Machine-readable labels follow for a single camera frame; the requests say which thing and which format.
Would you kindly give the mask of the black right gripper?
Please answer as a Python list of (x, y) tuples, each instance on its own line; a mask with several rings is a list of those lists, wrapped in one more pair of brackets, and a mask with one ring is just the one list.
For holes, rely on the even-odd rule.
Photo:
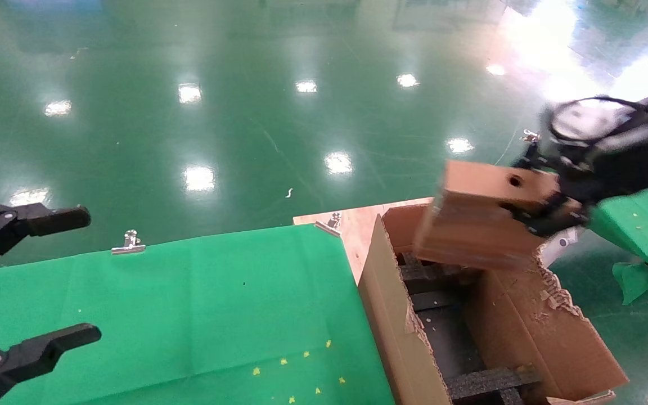
[(514, 178), (553, 176), (560, 179), (562, 194), (553, 194), (534, 208), (505, 203), (504, 209), (537, 237), (585, 226), (589, 207), (613, 197), (648, 189), (648, 125), (606, 138), (586, 160), (589, 170), (560, 172), (561, 154), (555, 148), (527, 143), (514, 161)]

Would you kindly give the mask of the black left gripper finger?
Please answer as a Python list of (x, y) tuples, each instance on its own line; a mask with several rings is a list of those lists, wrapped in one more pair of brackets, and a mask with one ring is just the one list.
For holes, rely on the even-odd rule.
[(49, 374), (62, 355), (101, 339), (95, 325), (74, 325), (41, 334), (0, 350), (0, 399), (15, 385)]
[(40, 202), (20, 206), (0, 204), (0, 256), (26, 237), (71, 231), (90, 223), (92, 217), (83, 206), (52, 210)]

